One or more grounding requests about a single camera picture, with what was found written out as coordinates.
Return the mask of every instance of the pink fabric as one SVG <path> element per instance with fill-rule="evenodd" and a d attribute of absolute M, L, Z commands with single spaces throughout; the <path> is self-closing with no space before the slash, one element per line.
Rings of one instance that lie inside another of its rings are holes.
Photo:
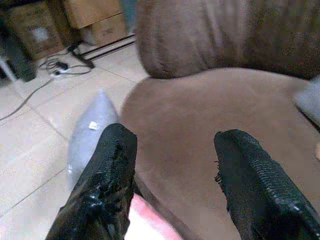
<path fill-rule="evenodd" d="M 134 195 L 125 240 L 183 240 L 176 230 L 139 195 Z"/>

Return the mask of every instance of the sofa backrest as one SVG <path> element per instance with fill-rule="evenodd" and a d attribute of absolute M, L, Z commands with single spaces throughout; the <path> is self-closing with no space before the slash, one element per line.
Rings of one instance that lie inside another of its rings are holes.
<path fill-rule="evenodd" d="M 136 39 L 154 78 L 242 67 L 320 74 L 318 0 L 139 0 Z"/>

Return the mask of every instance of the brown fabric upholstery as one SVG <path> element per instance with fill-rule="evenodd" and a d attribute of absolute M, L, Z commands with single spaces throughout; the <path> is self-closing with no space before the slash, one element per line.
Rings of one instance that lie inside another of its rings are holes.
<path fill-rule="evenodd" d="M 147 78 L 128 97 L 121 121 L 137 134 L 137 184 L 184 239 L 240 239 L 214 181 L 218 131 L 240 129 L 258 139 L 320 211 L 320 134 L 288 97 L 295 83 L 304 81 L 223 68 Z"/>
<path fill-rule="evenodd" d="M 139 0 L 137 45 L 154 78 L 246 67 L 320 73 L 319 0 Z"/>

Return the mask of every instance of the gray pillow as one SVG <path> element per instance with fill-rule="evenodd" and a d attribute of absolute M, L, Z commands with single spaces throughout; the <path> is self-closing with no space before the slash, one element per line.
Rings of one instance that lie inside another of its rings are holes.
<path fill-rule="evenodd" d="M 320 76 L 309 82 L 304 91 L 294 96 L 296 106 L 320 127 Z"/>
<path fill-rule="evenodd" d="M 73 131 L 67 156 L 70 190 L 92 157 L 103 130 L 118 122 L 118 114 L 103 90 L 99 90 L 90 106 L 78 120 Z"/>

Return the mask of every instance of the brown sofa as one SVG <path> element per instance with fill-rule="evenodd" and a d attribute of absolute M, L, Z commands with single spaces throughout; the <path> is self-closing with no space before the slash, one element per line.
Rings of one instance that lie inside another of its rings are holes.
<path fill-rule="evenodd" d="M 240 239 L 214 181 L 218 131 L 258 139 L 320 211 L 320 134 L 291 99 L 319 74 L 319 9 L 306 0 L 139 1 L 137 47 L 151 77 L 121 121 L 138 137 L 141 193 L 184 239 Z"/>

